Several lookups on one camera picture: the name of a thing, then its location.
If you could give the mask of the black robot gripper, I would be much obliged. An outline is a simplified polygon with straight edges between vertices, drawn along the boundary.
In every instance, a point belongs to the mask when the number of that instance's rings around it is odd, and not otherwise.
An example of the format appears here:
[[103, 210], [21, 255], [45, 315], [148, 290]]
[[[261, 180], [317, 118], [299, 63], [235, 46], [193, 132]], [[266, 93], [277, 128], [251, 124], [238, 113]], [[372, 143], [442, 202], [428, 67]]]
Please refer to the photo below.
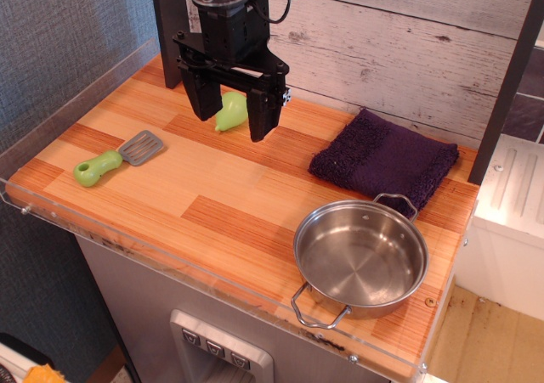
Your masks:
[[201, 30], [179, 31], [178, 67], [195, 115], [207, 121], [222, 109], [220, 87], [244, 93], [253, 142], [279, 124], [282, 103], [290, 100], [289, 67], [268, 48], [269, 22], [255, 2], [225, 10], [198, 10]]

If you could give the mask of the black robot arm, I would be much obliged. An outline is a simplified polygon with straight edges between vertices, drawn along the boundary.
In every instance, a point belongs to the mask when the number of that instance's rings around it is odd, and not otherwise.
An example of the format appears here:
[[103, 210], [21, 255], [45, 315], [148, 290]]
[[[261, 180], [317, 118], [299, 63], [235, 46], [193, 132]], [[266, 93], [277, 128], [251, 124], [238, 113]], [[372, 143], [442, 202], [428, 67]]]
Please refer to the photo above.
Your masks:
[[279, 124], [290, 99], [289, 66], [268, 48], [275, 24], [269, 0], [191, 0], [200, 31], [179, 32], [178, 67], [195, 115], [206, 121], [223, 107], [220, 88], [246, 95], [249, 129], [254, 142]]

